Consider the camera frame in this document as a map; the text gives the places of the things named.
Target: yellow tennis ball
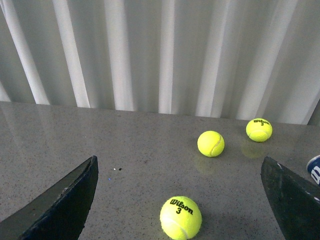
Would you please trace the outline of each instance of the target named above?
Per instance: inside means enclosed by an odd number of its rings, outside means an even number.
[[[186,196],[167,200],[160,212],[163,231],[174,240],[193,238],[200,230],[201,212],[197,204]]]
[[[251,140],[255,142],[264,142],[271,137],[272,126],[267,120],[256,118],[249,121],[245,131]]]
[[[198,149],[207,157],[216,157],[225,148],[225,140],[216,131],[205,131],[198,138]]]

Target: speckled table surface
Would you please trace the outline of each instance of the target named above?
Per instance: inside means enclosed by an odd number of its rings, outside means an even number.
[[[270,156],[313,181],[306,163],[320,154],[320,128],[272,123],[264,142],[244,120],[0,102],[0,220],[92,155],[99,179],[80,240],[168,240],[163,203],[188,196],[203,217],[201,240],[283,240],[260,171]],[[199,135],[221,133],[219,157],[203,156]]]

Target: ball seam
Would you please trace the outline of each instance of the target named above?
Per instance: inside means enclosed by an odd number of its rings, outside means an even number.
[[[221,135],[219,134],[219,141],[213,146],[213,148],[210,151],[210,156],[213,157],[213,151],[215,150],[216,146],[219,145],[219,143],[221,142]]]
[[[175,220],[172,220],[171,218],[168,218],[168,217],[165,217],[167,220],[173,222],[175,225],[177,225],[180,230],[183,232],[184,236],[185,236],[185,239],[188,239],[189,236],[188,236],[188,233],[175,221]]]

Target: blue object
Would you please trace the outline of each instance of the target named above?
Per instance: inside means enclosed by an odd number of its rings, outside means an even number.
[[[306,170],[316,184],[320,186],[320,155],[315,156],[306,164]]]

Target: curtain fold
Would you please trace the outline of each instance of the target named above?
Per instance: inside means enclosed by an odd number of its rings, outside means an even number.
[[[0,101],[320,126],[320,1],[0,6]]]

